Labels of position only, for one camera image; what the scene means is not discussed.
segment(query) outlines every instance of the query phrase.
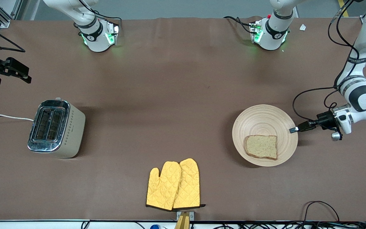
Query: brown table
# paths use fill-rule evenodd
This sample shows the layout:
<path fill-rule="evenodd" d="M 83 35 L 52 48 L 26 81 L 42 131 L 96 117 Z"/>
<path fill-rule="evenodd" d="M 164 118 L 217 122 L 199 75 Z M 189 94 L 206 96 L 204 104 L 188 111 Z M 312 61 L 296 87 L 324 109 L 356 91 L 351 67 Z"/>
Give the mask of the brown table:
<path fill-rule="evenodd" d="M 299 134 L 293 157 L 273 168 L 245 161 L 231 138 L 238 114 L 256 104 L 303 121 L 293 97 L 332 85 L 349 52 L 327 38 L 329 21 L 295 19 L 286 43 L 264 51 L 226 19 L 130 20 L 122 46 L 103 53 L 89 51 L 71 21 L 11 22 L 2 33 L 26 53 L 0 58 L 17 58 L 33 80 L 3 77 L 0 113 L 32 118 L 61 97 L 87 120 L 79 155 L 63 160 L 27 149 L 31 122 L 0 118 L 0 219 L 174 219 L 145 207 L 148 174 L 194 158 L 207 204 L 197 220 L 299 220 L 311 200 L 341 220 L 366 220 L 366 121 L 340 142 L 320 129 Z M 353 41 L 360 22 L 343 19 L 341 28 Z M 298 109 L 325 111 L 327 93 L 301 97 Z M 308 219 L 334 220 L 320 206 Z"/>

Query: slice of bread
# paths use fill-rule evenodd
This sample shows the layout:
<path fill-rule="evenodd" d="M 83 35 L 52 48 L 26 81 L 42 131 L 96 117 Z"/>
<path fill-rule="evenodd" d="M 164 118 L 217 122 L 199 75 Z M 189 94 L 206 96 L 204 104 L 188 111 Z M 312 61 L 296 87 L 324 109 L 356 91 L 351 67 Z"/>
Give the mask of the slice of bread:
<path fill-rule="evenodd" d="M 255 158 L 278 159 L 277 136 L 250 135 L 245 138 L 247 154 Z"/>

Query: toaster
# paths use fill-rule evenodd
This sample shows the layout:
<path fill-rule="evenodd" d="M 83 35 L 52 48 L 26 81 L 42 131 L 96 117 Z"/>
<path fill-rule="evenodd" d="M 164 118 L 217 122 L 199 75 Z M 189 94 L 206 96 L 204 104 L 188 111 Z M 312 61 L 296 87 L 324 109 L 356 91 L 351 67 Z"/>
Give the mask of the toaster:
<path fill-rule="evenodd" d="M 77 155 L 83 137 L 85 115 L 71 103 L 56 98 L 42 102 L 30 131 L 28 148 L 56 158 Z"/>

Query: yellow oven mitt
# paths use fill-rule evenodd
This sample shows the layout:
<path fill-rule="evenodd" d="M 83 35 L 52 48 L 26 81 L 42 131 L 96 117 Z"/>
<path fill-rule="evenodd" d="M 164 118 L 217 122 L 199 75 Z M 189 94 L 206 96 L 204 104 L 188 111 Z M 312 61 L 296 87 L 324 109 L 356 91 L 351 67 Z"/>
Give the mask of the yellow oven mitt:
<path fill-rule="evenodd" d="M 180 162 L 181 177 L 173 211 L 204 207 L 200 204 L 200 173 L 196 161 L 188 158 Z"/>
<path fill-rule="evenodd" d="M 149 174 L 146 206 L 171 211 L 177 195 L 181 176 L 180 165 L 175 161 L 167 161 L 159 176 L 159 169 L 153 168 Z"/>

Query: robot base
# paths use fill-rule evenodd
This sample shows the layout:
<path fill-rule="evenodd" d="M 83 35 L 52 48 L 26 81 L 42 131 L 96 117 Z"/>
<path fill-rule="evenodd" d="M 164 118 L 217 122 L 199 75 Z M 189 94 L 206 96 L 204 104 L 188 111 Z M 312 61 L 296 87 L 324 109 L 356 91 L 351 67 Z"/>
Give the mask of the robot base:
<path fill-rule="evenodd" d="M 116 45 L 117 43 L 119 26 L 103 19 L 100 19 L 99 22 L 103 25 L 104 29 L 95 41 L 90 41 L 88 36 L 85 38 L 82 35 L 84 44 L 93 52 L 106 51 L 111 45 Z"/>
<path fill-rule="evenodd" d="M 270 35 L 266 31 L 266 21 L 268 18 L 263 18 L 260 21 L 255 22 L 255 24 L 250 25 L 250 31 L 256 32 L 256 34 L 251 33 L 251 41 L 252 43 L 258 44 L 260 47 L 266 50 L 275 50 L 280 47 L 280 45 L 285 42 L 286 32 L 283 36 L 279 39 L 274 39 L 272 35 Z"/>

